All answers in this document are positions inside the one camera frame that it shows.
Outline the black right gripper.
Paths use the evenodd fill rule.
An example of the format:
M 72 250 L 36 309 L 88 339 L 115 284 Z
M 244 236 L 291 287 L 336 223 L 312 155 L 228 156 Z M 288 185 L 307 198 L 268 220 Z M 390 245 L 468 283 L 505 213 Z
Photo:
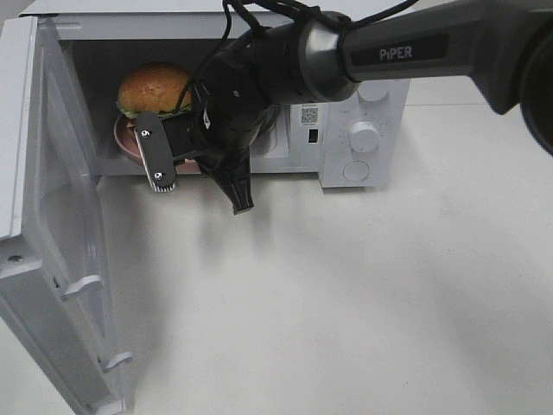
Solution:
M 162 96 L 162 172 L 195 160 L 219 186 L 235 215 L 254 207 L 250 147 L 267 119 L 268 96 L 256 86 Z

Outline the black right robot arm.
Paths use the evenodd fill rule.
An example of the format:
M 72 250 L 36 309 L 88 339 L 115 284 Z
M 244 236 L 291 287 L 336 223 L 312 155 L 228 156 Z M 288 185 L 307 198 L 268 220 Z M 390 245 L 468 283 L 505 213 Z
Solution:
M 246 1 L 224 2 L 226 15 L 237 14 L 248 30 L 219 41 L 186 84 L 192 111 L 164 122 L 174 160 L 195 160 L 241 213 L 253 205 L 250 146 L 273 107 L 341 101 L 368 80 L 456 75 L 470 78 L 498 114 L 519 106 L 551 151 L 551 2 L 411 6 L 354 21 L 297 1 L 263 1 L 289 18 L 269 28 Z

